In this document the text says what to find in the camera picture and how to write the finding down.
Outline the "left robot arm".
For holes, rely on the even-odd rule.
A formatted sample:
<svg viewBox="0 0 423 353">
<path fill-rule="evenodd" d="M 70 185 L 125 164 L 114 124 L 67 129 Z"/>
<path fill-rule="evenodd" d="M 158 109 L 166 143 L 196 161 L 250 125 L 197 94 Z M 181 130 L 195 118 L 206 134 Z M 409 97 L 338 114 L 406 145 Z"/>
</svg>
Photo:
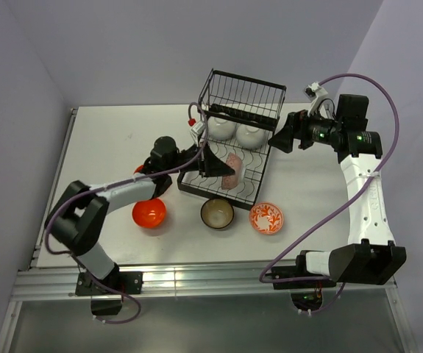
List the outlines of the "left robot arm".
<svg viewBox="0 0 423 353">
<path fill-rule="evenodd" d="M 235 170 L 212 153 L 206 141 L 180 150 L 169 136 L 158 138 L 143 167 L 131 179 L 92 186 L 77 180 L 68 185 L 45 222 L 45 236 L 53 236 L 66 253 L 93 277 L 101 293 L 119 289 L 119 267 L 99 243 L 104 221 L 115 210 L 162 196 L 172 174 L 197 171 L 204 177 L 227 177 Z"/>
</svg>

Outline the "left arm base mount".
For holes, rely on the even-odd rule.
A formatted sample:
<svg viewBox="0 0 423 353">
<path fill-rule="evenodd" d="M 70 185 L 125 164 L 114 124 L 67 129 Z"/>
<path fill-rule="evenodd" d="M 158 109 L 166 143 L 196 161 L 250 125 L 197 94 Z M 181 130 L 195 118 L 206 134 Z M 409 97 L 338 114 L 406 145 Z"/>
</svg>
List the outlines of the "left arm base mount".
<svg viewBox="0 0 423 353">
<path fill-rule="evenodd" d="M 141 314 L 141 303 L 134 295 L 141 294 L 142 286 L 141 271 L 120 271 L 112 285 L 101 283 L 88 272 L 80 272 L 74 293 L 77 297 L 90 297 L 90 311 L 94 319 L 106 324 L 125 324 Z M 137 312 L 130 318 L 113 320 L 127 300 L 136 304 Z"/>
</svg>

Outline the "brown beige bowl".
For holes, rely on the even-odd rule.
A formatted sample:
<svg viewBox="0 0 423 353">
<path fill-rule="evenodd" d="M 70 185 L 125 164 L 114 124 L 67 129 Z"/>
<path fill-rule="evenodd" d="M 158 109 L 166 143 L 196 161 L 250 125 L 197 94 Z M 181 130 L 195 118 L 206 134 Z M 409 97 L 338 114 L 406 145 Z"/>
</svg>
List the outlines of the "brown beige bowl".
<svg viewBox="0 0 423 353">
<path fill-rule="evenodd" d="M 225 199 L 208 199 L 201 207 L 200 217 L 207 227 L 223 230 L 234 221 L 235 211 Z"/>
</svg>

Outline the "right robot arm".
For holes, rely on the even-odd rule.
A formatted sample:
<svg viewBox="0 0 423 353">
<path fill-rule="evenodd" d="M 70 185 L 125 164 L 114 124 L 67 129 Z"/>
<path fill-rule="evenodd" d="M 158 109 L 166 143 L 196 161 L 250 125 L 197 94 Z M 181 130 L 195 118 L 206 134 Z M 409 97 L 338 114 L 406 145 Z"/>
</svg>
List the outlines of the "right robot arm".
<svg viewBox="0 0 423 353">
<path fill-rule="evenodd" d="M 302 150 L 314 143 L 331 146 L 346 183 L 349 236 L 345 246 L 331 251 L 304 250 L 295 265 L 283 271 L 275 266 L 264 278 L 292 288 L 352 283 L 383 285 L 407 260 L 405 247 L 395 243 L 385 212 L 379 166 L 383 154 L 380 135 L 367 130 L 366 96 L 342 94 L 334 118 L 307 110 L 289 113 L 283 128 L 270 139 L 270 146 L 289 153 L 295 140 Z"/>
</svg>

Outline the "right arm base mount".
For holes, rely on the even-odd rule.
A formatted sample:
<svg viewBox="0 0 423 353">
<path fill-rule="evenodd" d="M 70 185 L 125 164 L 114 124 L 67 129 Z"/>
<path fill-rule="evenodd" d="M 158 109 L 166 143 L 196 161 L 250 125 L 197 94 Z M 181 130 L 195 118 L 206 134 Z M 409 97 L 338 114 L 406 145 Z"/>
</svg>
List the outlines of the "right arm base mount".
<svg viewBox="0 0 423 353">
<path fill-rule="evenodd" d="M 290 282 L 276 282 L 278 279 L 296 279 L 298 275 L 309 277 L 308 280 L 297 280 Z M 298 269 L 296 265 L 275 266 L 265 275 L 265 279 L 271 279 L 273 289 L 275 290 L 292 290 L 292 289 L 322 289 L 334 288 L 336 283 L 329 279 L 316 279 L 318 275 L 310 274 L 306 271 Z"/>
</svg>

